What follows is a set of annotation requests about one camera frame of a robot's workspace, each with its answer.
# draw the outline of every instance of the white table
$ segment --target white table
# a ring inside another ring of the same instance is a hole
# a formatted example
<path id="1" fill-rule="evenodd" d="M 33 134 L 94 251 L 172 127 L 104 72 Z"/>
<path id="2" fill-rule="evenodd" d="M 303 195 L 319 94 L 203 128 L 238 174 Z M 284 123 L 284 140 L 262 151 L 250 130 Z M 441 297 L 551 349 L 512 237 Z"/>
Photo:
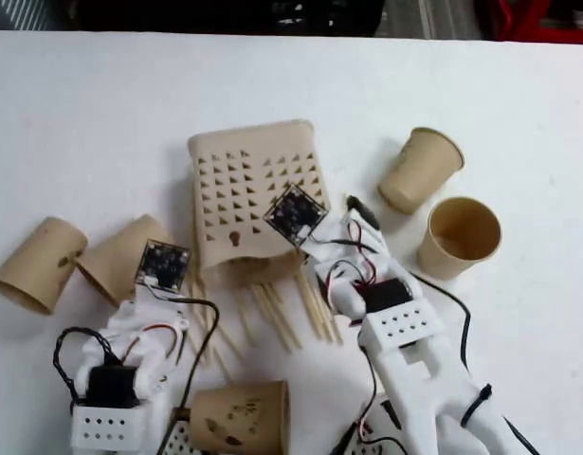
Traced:
<path id="1" fill-rule="evenodd" d="M 94 244 L 149 212 L 186 245 L 188 137 L 288 118 L 314 123 L 332 201 L 364 198 L 409 267 L 441 198 L 473 196 L 499 215 L 495 258 L 446 284 L 473 312 L 472 372 L 542 453 L 583 453 L 580 46 L 0 32 L 0 263 L 47 215 Z M 456 139 L 466 166 L 409 218 L 374 188 L 418 125 Z M 354 332 L 343 348 L 317 342 L 291 282 L 283 288 L 306 348 L 285 355 L 262 324 L 248 365 L 222 351 L 237 380 L 280 370 L 291 454 L 328 453 L 369 394 L 368 371 Z M 458 339 L 462 314 L 428 294 Z M 245 343 L 227 293 L 212 296 Z M 54 340 L 112 313 L 78 272 L 52 317 L 0 298 L 0 453 L 66 453 Z M 64 349 L 71 372 L 81 342 Z M 224 383 L 216 367 L 199 376 L 197 389 Z"/>

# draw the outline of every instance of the paper cup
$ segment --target paper cup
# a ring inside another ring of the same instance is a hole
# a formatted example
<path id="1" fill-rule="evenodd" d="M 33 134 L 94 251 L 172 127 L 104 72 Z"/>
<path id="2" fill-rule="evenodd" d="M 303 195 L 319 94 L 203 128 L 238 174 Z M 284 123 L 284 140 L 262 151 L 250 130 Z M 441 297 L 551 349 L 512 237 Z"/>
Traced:
<path id="1" fill-rule="evenodd" d="M 198 392 L 191 404 L 190 441 L 215 453 L 286 455 L 287 383 L 232 386 Z"/>
<path id="2" fill-rule="evenodd" d="M 45 218 L 1 265 L 0 293 L 29 310 L 53 313 L 86 243 L 66 221 Z"/>
<path id="3" fill-rule="evenodd" d="M 79 270 L 116 306 L 135 293 L 135 278 L 148 240 L 167 244 L 173 238 L 152 216 L 143 215 L 122 231 L 87 250 L 77 260 Z"/>
<path id="4" fill-rule="evenodd" d="M 379 192 L 392 207 L 411 214 L 463 166 L 462 151 L 451 139 L 431 128 L 415 128 Z"/>
<path id="5" fill-rule="evenodd" d="M 449 280 L 491 257 L 500 241 L 493 211 L 474 199 L 453 197 L 432 209 L 418 262 L 430 276 Z"/>

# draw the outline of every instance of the perforated box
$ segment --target perforated box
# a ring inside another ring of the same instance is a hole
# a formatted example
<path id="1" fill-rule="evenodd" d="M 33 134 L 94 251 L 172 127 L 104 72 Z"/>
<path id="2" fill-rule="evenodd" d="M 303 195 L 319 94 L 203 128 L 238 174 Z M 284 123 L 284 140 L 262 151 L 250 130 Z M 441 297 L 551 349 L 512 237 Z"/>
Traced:
<path id="1" fill-rule="evenodd" d="M 207 285 L 271 282 L 295 274 L 303 254 L 264 221 L 296 184 L 324 207 L 310 122 L 293 120 L 194 136 L 195 228 Z"/>

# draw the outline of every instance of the beige paper cup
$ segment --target beige paper cup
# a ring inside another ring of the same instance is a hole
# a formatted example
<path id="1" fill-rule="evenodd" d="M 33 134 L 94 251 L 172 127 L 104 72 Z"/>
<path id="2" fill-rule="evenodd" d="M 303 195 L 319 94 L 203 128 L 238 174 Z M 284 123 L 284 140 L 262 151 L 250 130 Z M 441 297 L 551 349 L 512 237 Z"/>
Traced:
<path id="1" fill-rule="evenodd" d="M 474 199 L 453 197 L 432 209 L 418 262 L 430 276 L 449 280 L 491 257 L 500 241 L 493 211 Z"/>
<path id="2" fill-rule="evenodd" d="M 200 391 L 191 404 L 190 441 L 199 450 L 286 455 L 288 426 L 284 381 Z"/>
<path id="3" fill-rule="evenodd" d="M 66 221 L 45 218 L 0 266 L 0 293 L 29 310 L 53 313 L 86 243 Z"/>
<path id="4" fill-rule="evenodd" d="M 463 166 L 462 151 L 451 139 L 431 128 L 415 128 L 379 192 L 392 207 L 411 214 Z"/>
<path id="5" fill-rule="evenodd" d="M 173 238 L 152 216 L 143 215 L 77 260 L 79 270 L 116 306 L 135 293 L 135 277 L 146 242 Z"/>

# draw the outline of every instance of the black wire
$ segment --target black wire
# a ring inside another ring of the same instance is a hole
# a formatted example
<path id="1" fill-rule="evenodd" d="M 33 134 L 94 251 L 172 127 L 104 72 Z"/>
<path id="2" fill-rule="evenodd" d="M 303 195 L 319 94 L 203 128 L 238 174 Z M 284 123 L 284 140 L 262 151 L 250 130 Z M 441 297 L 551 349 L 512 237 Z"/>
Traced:
<path id="1" fill-rule="evenodd" d="M 72 333 L 84 334 L 96 339 L 100 344 L 101 348 L 103 349 L 104 365 L 112 364 L 121 365 L 122 362 L 112 352 L 112 346 L 110 345 L 110 342 L 107 339 L 105 339 L 105 337 L 103 337 L 103 335 L 100 334 L 98 331 L 89 329 L 88 327 L 68 327 L 67 329 L 64 329 L 57 337 L 57 341 L 55 341 L 55 350 L 53 351 L 53 366 L 55 367 L 55 370 L 57 370 L 57 373 L 59 373 L 65 385 L 70 390 L 70 395 L 72 396 L 72 404 L 77 405 L 81 402 L 81 398 L 76 392 L 76 388 L 74 387 L 74 381 L 67 375 L 64 368 L 62 368 L 62 364 L 60 363 L 60 350 L 64 345 L 64 339 L 65 337 Z"/>
<path id="2" fill-rule="evenodd" d="M 472 319 L 472 316 L 470 315 L 470 311 L 468 310 L 468 308 L 464 305 L 464 303 L 460 299 L 458 299 L 457 297 L 455 297 L 453 294 L 446 291 L 442 287 L 437 286 L 433 282 L 430 282 L 430 281 L 426 280 L 425 278 L 414 274 L 413 272 L 410 272 L 410 274 L 413 275 L 413 277 L 415 277 L 416 280 L 422 282 L 423 284 L 425 284 L 427 286 L 430 286 L 432 289 L 435 289 L 435 290 L 439 291 L 441 294 L 444 294 L 445 296 L 449 297 L 450 299 L 455 301 L 458 305 L 460 305 L 462 310 L 464 310 L 465 319 L 464 319 L 464 329 L 462 330 L 462 343 L 460 345 L 460 358 L 462 359 L 462 363 L 464 363 L 465 368 L 469 371 L 468 365 L 466 362 L 466 358 L 465 358 L 465 351 L 466 351 L 466 344 L 468 341 L 468 329 L 470 328 L 470 320 Z M 506 424 L 508 424 L 508 427 L 510 427 L 512 434 L 515 435 L 515 438 L 517 438 L 519 440 L 519 442 L 527 449 L 527 451 L 529 453 L 531 453 L 532 455 L 539 455 L 539 452 L 537 451 L 537 449 L 531 444 L 531 442 L 525 436 L 523 436 L 523 434 L 519 431 L 519 429 L 516 428 L 512 424 L 512 422 L 510 422 L 507 418 L 504 417 L 503 419 L 506 421 Z"/>
<path id="3" fill-rule="evenodd" d="M 493 391 L 491 389 L 491 384 L 487 384 L 481 389 L 481 391 L 479 392 L 479 396 L 477 396 L 477 399 L 474 400 L 472 404 L 468 407 L 468 409 L 464 413 L 464 416 L 462 417 L 462 420 L 460 421 L 460 425 L 462 426 L 462 428 L 465 428 L 465 426 L 468 425 L 468 420 L 470 420 L 470 417 L 472 417 L 474 411 L 477 410 L 482 403 L 491 398 L 492 393 Z"/>
<path id="4" fill-rule="evenodd" d="M 192 363 L 192 366 L 190 369 L 190 374 L 188 375 L 188 380 L 186 381 L 186 387 L 184 388 L 184 393 L 182 395 L 179 406 L 177 407 L 177 411 L 179 412 L 181 409 L 184 408 L 184 406 L 186 405 L 186 401 L 188 400 L 188 395 L 190 394 L 190 388 L 191 388 L 192 380 L 194 379 L 194 374 L 196 373 L 196 368 L 198 367 L 198 362 L 200 361 L 201 357 L 203 356 L 203 354 L 207 350 L 207 346 L 209 345 L 209 341 L 210 341 L 211 337 L 213 336 L 213 332 L 215 332 L 215 329 L 217 329 L 217 324 L 219 323 L 219 309 L 217 308 L 215 303 L 213 303 L 212 301 L 209 301 L 209 300 L 187 299 L 187 298 L 169 298 L 167 300 L 173 301 L 176 303 L 188 303 L 188 304 L 203 305 L 203 306 L 207 306 L 208 308 L 212 309 L 215 312 L 215 318 L 213 320 L 213 324 L 211 325 L 211 327 L 209 328 L 209 331 L 207 332 L 207 334 L 203 338 L 203 343 L 200 345 L 198 353 L 196 353 L 196 357 L 194 358 L 194 362 Z M 171 432 L 173 431 L 173 428 L 175 427 L 175 423 L 178 420 L 180 420 L 179 415 L 174 415 L 173 418 L 171 419 L 171 422 L 169 423 L 169 426 L 167 427 L 167 430 L 165 431 L 165 435 L 163 436 L 162 441 L 160 442 L 160 446 L 158 447 L 158 451 L 157 451 L 156 455 L 160 455 L 164 451 L 165 447 L 167 446 L 167 441 L 169 441 L 169 436 L 171 435 Z"/>
<path id="5" fill-rule="evenodd" d="M 367 358 L 367 363 L 369 363 L 369 370 L 371 372 L 371 378 L 372 378 L 372 381 L 373 381 L 373 392 L 372 392 L 371 398 L 369 399 L 369 403 L 367 403 L 367 406 L 365 407 L 365 409 L 360 414 L 360 417 L 358 417 L 358 423 L 359 423 L 359 425 L 357 427 L 357 432 L 356 432 L 356 434 L 358 434 L 358 441 L 360 441 L 361 444 L 364 444 L 366 446 L 367 445 L 372 445 L 372 444 L 383 443 L 385 441 L 390 441 L 392 443 L 395 443 L 397 446 L 399 446 L 399 448 L 402 450 L 402 452 L 405 455 L 409 455 L 407 453 L 407 450 L 405 449 L 405 447 L 396 438 L 392 438 L 391 436 L 384 436 L 382 438 L 377 438 L 377 439 L 372 439 L 372 440 L 366 440 L 366 439 L 363 439 L 363 435 L 360 434 L 360 431 L 361 431 L 360 422 L 365 418 L 365 416 L 367 415 L 367 413 L 369 412 L 369 410 L 373 406 L 373 402 L 375 401 L 375 398 L 377 396 L 377 381 L 375 380 L 375 370 L 373 369 L 373 363 L 371 363 L 371 359 L 367 355 L 367 351 L 365 350 L 365 348 L 362 348 L 361 347 L 360 350 L 365 355 L 365 358 Z"/>

